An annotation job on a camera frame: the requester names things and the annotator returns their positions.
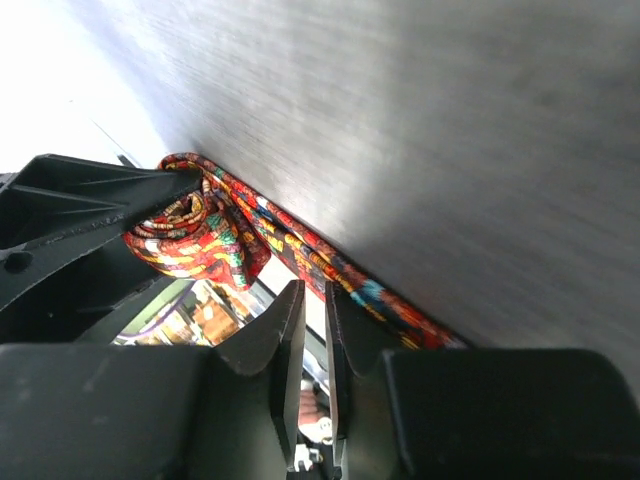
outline screw hole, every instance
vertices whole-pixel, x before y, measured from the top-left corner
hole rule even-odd
[[[22,273],[29,268],[32,261],[33,255],[29,252],[12,253],[4,261],[4,269],[12,274]]]

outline metal surface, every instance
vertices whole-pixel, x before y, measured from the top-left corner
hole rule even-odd
[[[144,111],[165,151],[220,162],[471,339],[593,348],[640,391],[636,0],[41,8],[38,48],[134,158],[158,160],[123,125]],[[122,85],[137,104],[109,116]]]

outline colorful cloth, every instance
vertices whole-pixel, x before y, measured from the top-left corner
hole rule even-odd
[[[180,153],[166,157],[159,168],[197,168],[203,174],[202,193],[182,199],[125,235],[131,250],[163,273],[206,277],[246,289],[266,263],[264,246],[268,245],[321,299],[327,279],[339,283],[407,347],[465,346],[462,339],[364,275],[314,232],[212,161]],[[222,274],[227,271],[233,282]]]

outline folded cloth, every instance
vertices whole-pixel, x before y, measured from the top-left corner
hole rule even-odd
[[[246,289],[273,252],[318,297],[339,283],[410,348],[461,348],[465,342],[364,275],[291,215],[195,153],[164,158],[160,169],[200,169],[202,190],[143,222],[124,240],[141,259],[173,276],[209,278]]]

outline patterned fabric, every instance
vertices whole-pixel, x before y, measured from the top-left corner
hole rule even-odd
[[[314,232],[212,161],[195,153],[181,153],[166,157],[159,168],[198,168],[204,178],[202,193],[192,194],[179,205],[169,207],[159,218],[144,222],[125,235],[132,251],[160,271],[214,281],[222,279],[236,289],[245,289],[268,259],[268,253],[263,251],[264,245],[268,245],[321,299],[324,300],[327,279],[339,283],[407,347],[465,346],[452,332],[364,275]],[[232,221],[224,212],[229,212]],[[213,221],[211,217],[221,219]],[[219,256],[207,255],[214,251]],[[228,265],[221,265],[219,260]],[[224,281],[221,273],[227,268],[235,285]]]

